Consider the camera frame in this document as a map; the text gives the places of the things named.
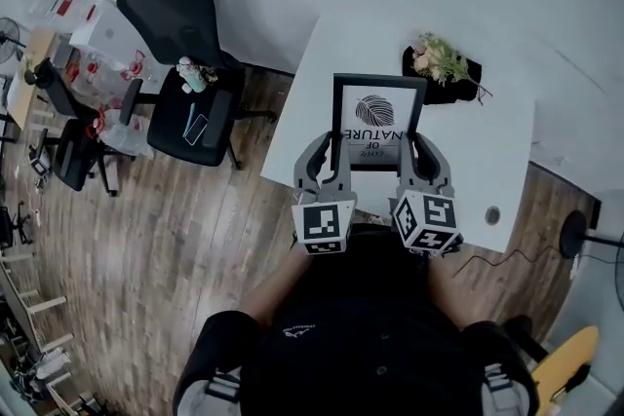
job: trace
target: round hole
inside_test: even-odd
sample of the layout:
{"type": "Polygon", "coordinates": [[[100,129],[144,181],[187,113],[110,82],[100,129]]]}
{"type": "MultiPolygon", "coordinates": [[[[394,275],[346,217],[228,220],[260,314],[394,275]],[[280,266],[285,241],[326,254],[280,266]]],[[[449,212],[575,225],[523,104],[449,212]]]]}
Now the round hole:
{"type": "Polygon", "coordinates": [[[498,207],[489,207],[486,210],[486,222],[489,225],[496,225],[500,220],[500,209],[498,207]]]}

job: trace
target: leaf illustration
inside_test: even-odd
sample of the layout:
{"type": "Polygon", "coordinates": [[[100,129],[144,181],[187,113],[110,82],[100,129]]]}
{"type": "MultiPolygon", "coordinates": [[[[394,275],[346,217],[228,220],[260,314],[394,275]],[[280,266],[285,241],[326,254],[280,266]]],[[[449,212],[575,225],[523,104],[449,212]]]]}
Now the leaf illustration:
{"type": "Polygon", "coordinates": [[[389,127],[394,125],[392,104],[380,95],[367,95],[358,102],[355,116],[370,127],[389,127]]]}

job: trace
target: mobile phone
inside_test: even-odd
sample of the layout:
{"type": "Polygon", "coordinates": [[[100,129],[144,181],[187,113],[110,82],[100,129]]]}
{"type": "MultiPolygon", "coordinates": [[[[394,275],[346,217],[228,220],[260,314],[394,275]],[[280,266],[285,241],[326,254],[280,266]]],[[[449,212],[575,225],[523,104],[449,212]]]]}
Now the mobile phone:
{"type": "Polygon", "coordinates": [[[204,133],[207,124],[208,119],[204,115],[199,115],[193,122],[193,125],[191,125],[188,131],[184,134],[186,142],[188,142],[191,146],[195,145],[197,139],[202,136],[202,133],[204,133]]]}

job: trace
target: framed print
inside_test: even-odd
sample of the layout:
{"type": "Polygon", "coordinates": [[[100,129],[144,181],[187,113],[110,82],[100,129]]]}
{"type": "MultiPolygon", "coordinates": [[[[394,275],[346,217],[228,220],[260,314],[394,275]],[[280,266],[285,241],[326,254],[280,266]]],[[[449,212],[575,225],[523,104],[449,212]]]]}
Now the framed print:
{"type": "Polygon", "coordinates": [[[401,137],[416,132],[426,91],[424,78],[335,73],[331,169],[342,134],[351,170],[396,170],[401,137]]]}

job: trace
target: black office chair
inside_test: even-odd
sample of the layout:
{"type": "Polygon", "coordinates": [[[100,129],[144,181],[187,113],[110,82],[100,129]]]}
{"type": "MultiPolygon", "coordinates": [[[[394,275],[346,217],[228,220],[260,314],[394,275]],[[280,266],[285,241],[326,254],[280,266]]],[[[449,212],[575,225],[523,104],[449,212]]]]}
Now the black office chair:
{"type": "Polygon", "coordinates": [[[60,137],[48,137],[47,130],[42,132],[36,148],[37,156],[41,155],[44,147],[55,146],[57,150],[52,160],[52,172],[74,191],[81,191],[87,178],[94,176],[91,170],[97,164],[106,193],[111,197],[117,196],[117,190],[109,188],[104,159],[106,156],[126,155],[109,148],[94,134],[87,134],[87,127],[99,117],[99,112],[74,97],[48,58],[34,72],[27,70],[24,79],[28,85],[46,91],[57,112],[70,117],[60,137]]]}
{"type": "Polygon", "coordinates": [[[19,241],[23,245],[32,245],[32,240],[26,236],[24,224],[30,218],[30,214],[22,217],[20,208],[23,202],[18,204],[18,213],[11,217],[9,209],[0,207],[0,249],[7,249],[13,246],[13,231],[18,231],[19,241]]]}
{"type": "Polygon", "coordinates": [[[175,65],[181,57],[190,57],[199,65],[215,68],[218,77],[214,85],[199,94],[182,90],[184,81],[175,69],[156,96],[140,94],[140,80],[134,81],[124,101],[122,123],[128,123],[135,104],[154,104],[147,131],[147,142],[152,147],[180,160],[210,167],[220,165],[227,152],[239,169],[241,163],[229,140],[234,122],[252,117],[275,121],[277,116],[272,111],[247,111],[240,107],[245,70],[220,48],[214,0],[117,0],[117,7],[159,62],[175,65]],[[193,145],[183,138],[191,104],[195,104],[194,117],[203,114],[208,119],[201,141],[193,145]]]}

